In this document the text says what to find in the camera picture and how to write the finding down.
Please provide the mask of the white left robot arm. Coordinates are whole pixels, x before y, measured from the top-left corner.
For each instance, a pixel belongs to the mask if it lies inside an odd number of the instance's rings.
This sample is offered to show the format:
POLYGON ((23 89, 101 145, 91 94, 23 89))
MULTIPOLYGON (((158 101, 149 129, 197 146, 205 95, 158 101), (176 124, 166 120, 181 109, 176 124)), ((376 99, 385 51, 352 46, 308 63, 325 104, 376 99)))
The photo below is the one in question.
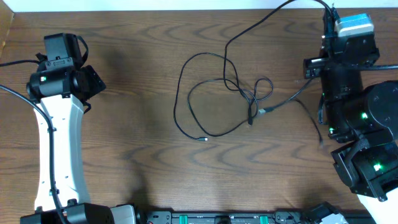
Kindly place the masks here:
POLYGON ((45 55, 26 85, 39 128, 40 174, 34 214, 21 223, 136 223, 132 205, 109 208, 93 204, 81 155, 81 123, 88 100, 106 89, 75 34, 44 38, 45 55))

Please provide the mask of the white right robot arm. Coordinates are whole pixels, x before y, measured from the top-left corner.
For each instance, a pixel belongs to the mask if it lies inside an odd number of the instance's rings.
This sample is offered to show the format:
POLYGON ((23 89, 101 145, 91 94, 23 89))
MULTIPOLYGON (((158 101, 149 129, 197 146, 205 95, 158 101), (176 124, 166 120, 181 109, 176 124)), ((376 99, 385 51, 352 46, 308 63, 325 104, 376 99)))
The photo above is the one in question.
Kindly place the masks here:
POLYGON ((340 180, 356 194, 376 223, 397 222, 397 82, 364 86, 366 71, 378 65, 374 24, 367 14, 323 16, 318 57, 303 62, 306 79, 319 78, 329 137, 341 144, 332 152, 340 180))

